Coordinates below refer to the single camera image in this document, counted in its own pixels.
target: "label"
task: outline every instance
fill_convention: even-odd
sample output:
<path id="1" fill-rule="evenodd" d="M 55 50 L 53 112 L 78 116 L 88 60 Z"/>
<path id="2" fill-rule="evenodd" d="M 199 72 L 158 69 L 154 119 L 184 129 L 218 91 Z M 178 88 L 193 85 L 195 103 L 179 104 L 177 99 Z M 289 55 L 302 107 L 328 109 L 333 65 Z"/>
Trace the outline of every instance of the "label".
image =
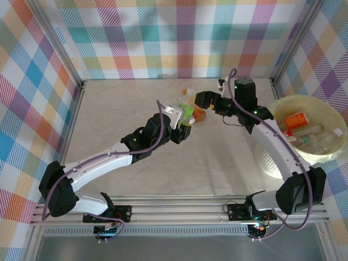
<path id="1" fill-rule="evenodd" d="M 184 115 L 183 115 L 184 118 L 189 118 L 194 113 L 194 109 L 188 106 L 187 104 L 180 103 L 179 107 L 184 110 Z"/>
<path id="2" fill-rule="evenodd" d="M 302 137 L 303 144 L 309 143 L 309 137 Z"/>
<path id="3" fill-rule="evenodd" d="M 286 130 L 285 132 L 283 132 L 283 135 L 287 138 L 287 137 L 291 137 L 291 136 L 294 136 L 293 135 L 293 132 L 289 129 L 289 130 Z"/>
<path id="4" fill-rule="evenodd" d="M 304 113 L 299 113 L 285 119 L 285 124 L 289 129 L 299 128 L 308 124 Z"/>
<path id="5" fill-rule="evenodd" d="M 334 129 L 332 132 L 335 132 L 338 137 L 341 137 L 343 135 L 343 131 L 339 128 Z"/>

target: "plaid wall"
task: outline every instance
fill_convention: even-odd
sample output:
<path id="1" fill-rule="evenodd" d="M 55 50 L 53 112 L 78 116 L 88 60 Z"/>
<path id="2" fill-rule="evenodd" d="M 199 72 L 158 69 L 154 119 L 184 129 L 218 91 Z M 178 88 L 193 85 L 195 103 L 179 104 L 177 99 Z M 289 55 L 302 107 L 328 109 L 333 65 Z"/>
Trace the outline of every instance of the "plaid wall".
<path id="1" fill-rule="evenodd" d="M 348 124 L 348 0 L 326 0 L 278 86 L 281 94 L 311 95 Z M 325 205 L 348 260 L 348 153 L 324 164 Z"/>
<path id="2" fill-rule="evenodd" d="M 40 2 L 83 79 L 132 79 L 270 77 L 310 0 Z"/>
<path id="3" fill-rule="evenodd" d="M 76 84 L 24 0 L 0 0 L 0 260 L 18 260 Z"/>

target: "white floor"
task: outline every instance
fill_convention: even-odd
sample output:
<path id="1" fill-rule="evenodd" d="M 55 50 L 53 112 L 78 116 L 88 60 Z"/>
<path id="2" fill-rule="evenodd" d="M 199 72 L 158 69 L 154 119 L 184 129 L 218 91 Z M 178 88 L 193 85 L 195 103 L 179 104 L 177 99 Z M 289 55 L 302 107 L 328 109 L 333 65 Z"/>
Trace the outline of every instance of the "white floor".
<path id="1" fill-rule="evenodd" d="M 260 105 L 274 96 L 268 79 L 255 79 Z M 217 91 L 215 79 L 88 81 L 66 163 L 83 159 L 144 126 L 157 112 L 156 100 L 173 104 L 182 89 Z M 237 118 L 225 118 L 238 123 Z M 207 111 L 191 135 L 162 146 L 131 166 L 114 170 L 82 190 L 116 195 L 247 195 L 278 189 L 282 180 L 261 171 L 253 157 L 256 140 L 241 127 L 227 126 Z"/>

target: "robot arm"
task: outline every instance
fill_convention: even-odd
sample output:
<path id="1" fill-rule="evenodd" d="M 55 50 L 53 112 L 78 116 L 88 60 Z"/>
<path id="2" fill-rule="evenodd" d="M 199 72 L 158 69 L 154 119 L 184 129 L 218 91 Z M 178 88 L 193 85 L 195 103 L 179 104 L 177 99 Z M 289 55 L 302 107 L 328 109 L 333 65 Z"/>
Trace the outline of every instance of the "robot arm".
<path id="1" fill-rule="evenodd" d="M 154 150 L 169 141 L 180 144 L 190 135 L 191 126 L 178 126 L 178 121 L 183 114 L 181 108 L 166 106 L 161 110 L 163 113 L 162 135 L 160 135 L 160 114 L 157 113 L 147 121 L 146 126 L 126 135 L 120 142 L 103 152 L 65 166 L 57 161 L 50 163 L 39 185 L 43 198 L 49 200 L 50 215 L 57 217 L 72 211 L 114 218 L 116 209 L 107 194 L 88 195 L 79 192 L 79 189 L 111 170 L 149 157 Z"/>
<path id="2" fill-rule="evenodd" d="M 225 80 L 220 79 L 219 85 L 224 86 Z M 219 88 L 224 93 L 226 88 Z M 248 112 L 257 115 L 261 120 L 265 121 L 278 133 L 277 122 L 273 115 L 266 107 L 258 106 L 256 98 L 256 86 L 252 79 L 237 79 L 234 82 L 235 100 Z M 231 117 L 236 115 L 239 123 L 244 126 L 247 131 L 260 141 L 265 147 L 268 154 L 278 166 L 282 174 L 284 184 L 277 191 L 262 191 L 252 194 L 246 198 L 246 202 L 242 210 L 236 210 L 238 206 L 233 206 L 233 213 L 242 212 L 242 218 L 248 220 L 255 213 L 268 209 L 281 209 L 284 213 L 290 215 L 294 212 L 306 209 L 308 207 L 308 186 L 300 167 L 302 164 L 304 170 L 309 175 L 313 205 L 319 204 L 322 200 L 326 174 L 322 168 L 313 168 L 293 149 L 290 143 L 285 140 L 286 146 L 270 129 L 261 124 L 254 117 L 251 117 L 241 111 L 231 100 L 231 98 L 222 97 L 212 91 L 200 92 L 196 95 L 196 105 L 203 109 L 211 108 L 216 114 Z M 294 153 L 300 159 L 297 162 L 294 159 Z"/>

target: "metal rail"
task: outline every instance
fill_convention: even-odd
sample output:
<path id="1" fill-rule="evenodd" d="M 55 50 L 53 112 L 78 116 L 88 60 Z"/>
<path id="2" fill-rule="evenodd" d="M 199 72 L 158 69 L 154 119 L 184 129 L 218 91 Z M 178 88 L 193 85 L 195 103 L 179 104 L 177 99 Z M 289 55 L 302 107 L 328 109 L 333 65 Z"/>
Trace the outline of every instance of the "metal rail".
<path id="1" fill-rule="evenodd" d="M 111 197 L 115 205 L 131 205 L 131 225 L 217 225 L 246 224 L 255 221 L 229 221 L 223 205 L 230 200 L 244 203 L 242 196 L 120 196 Z M 60 217 L 41 220 L 44 205 L 38 204 L 32 219 L 33 225 L 91 225 L 82 223 L 82 213 L 68 213 Z M 280 216 L 286 214 L 277 211 Z M 301 223 L 307 211 L 303 210 L 288 217 L 289 223 Z M 328 215 L 323 204 L 313 207 L 309 222 L 327 222 Z"/>

